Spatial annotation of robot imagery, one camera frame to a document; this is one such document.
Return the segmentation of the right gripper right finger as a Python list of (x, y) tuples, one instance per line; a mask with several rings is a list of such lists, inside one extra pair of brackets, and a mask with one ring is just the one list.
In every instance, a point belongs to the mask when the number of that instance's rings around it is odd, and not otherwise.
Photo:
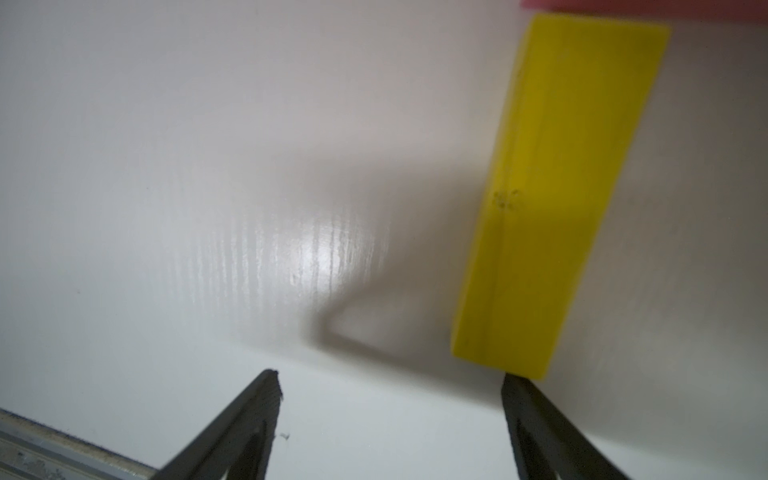
[(521, 479), (628, 479), (530, 380), (505, 375), (501, 401)]

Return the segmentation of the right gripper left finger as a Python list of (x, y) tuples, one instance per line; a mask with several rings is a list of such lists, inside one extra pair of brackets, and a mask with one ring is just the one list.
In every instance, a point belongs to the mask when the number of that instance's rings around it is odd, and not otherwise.
[(264, 479), (282, 391), (278, 372), (262, 371), (156, 479)]

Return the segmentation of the long yellow-green block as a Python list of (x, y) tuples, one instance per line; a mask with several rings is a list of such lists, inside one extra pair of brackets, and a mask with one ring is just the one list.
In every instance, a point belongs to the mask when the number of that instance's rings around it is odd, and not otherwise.
[(660, 23), (532, 17), (458, 300), (454, 356), (544, 377), (670, 35)]

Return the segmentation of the pink block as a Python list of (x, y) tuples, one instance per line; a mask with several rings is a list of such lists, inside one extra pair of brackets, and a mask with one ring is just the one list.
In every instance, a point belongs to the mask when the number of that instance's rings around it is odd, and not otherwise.
[(767, 23), (763, 0), (525, 0), (529, 9), (685, 20)]

